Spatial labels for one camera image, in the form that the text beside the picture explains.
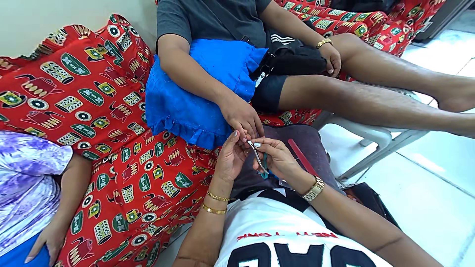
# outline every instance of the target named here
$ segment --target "purple tie-dye shirt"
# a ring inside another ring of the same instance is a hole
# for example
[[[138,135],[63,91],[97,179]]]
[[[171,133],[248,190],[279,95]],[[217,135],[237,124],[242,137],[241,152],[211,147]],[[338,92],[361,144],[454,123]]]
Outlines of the purple tie-dye shirt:
[[[73,151],[39,137],[0,131],[0,257],[38,234],[59,205],[62,174]]]

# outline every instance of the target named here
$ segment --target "gold wristwatch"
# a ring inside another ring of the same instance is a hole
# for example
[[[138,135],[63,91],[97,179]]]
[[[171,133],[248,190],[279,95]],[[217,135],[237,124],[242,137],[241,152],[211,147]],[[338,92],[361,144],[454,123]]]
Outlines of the gold wristwatch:
[[[314,200],[325,187],[325,183],[322,181],[322,179],[320,179],[320,177],[315,176],[315,175],[314,177],[315,177],[315,184],[305,195],[303,195],[303,198],[308,202],[311,202],[312,200]]]
[[[319,49],[320,47],[322,47],[322,45],[326,44],[326,43],[330,43],[331,45],[333,45],[332,41],[330,39],[324,39],[322,41],[320,41],[317,46],[315,46],[316,49]]]

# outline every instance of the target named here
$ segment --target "bag strap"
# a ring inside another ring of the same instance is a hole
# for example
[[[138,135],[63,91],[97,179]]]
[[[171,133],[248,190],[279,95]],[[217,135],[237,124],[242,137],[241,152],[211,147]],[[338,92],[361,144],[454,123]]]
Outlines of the bag strap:
[[[216,0],[203,0],[203,3],[211,10],[211,12],[213,12],[216,18],[218,18],[221,24],[223,24],[223,26],[231,33],[235,40],[244,41],[250,45],[254,45],[249,37],[236,29],[236,26],[230,19],[233,17],[231,12],[218,5]]]

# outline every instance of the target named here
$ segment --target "gold bangle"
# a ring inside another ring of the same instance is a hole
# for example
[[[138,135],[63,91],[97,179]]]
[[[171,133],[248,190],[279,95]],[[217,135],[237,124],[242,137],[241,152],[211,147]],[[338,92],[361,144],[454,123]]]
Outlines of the gold bangle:
[[[326,43],[330,43],[331,45],[333,45],[332,40],[330,40],[330,39],[327,38],[327,39],[324,39],[324,40],[320,41],[320,42],[317,44],[317,46],[315,46],[315,48],[319,49],[320,47],[322,47],[322,45],[324,45],[324,44],[326,44]]]
[[[226,208],[225,210],[214,210],[210,207],[207,207],[204,203],[201,204],[201,207],[207,212],[213,213],[213,214],[226,214],[226,212],[228,211],[228,208]]]
[[[223,201],[223,202],[226,202],[226,201],[230,201],[230,200],[236,200],[236,199],[232,199],[232,198],[222,198],[222,197],[218,197],[218,196],[215,196],[213,193],[211,193],[210,191],[208,191],[208,195],[210,197],[212,197],[213,199],[215,200],[218,200],[218,201]]]

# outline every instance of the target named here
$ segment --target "floor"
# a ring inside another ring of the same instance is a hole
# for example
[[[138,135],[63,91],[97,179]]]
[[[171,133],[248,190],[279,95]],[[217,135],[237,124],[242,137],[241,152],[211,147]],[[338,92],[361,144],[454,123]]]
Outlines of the floor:
[[[475,77],[475,12],[467,14],[428,44],[411,45],[403,58],[434,71]],[[437,106],[431,97],[419,97],[425,104]],[[326,125],[320,133],[337,176],[375,149],[375,144],[360,146],[360,137],[336,125]],[[348,183],[368,183],[381,195],[403,231],[442,265],[472,267],[475,266],[474,159],[475,140],[430,132]],[[160,255],[157,267],[171,266],[185,236],[183,232],[176,234],[179,240]]]

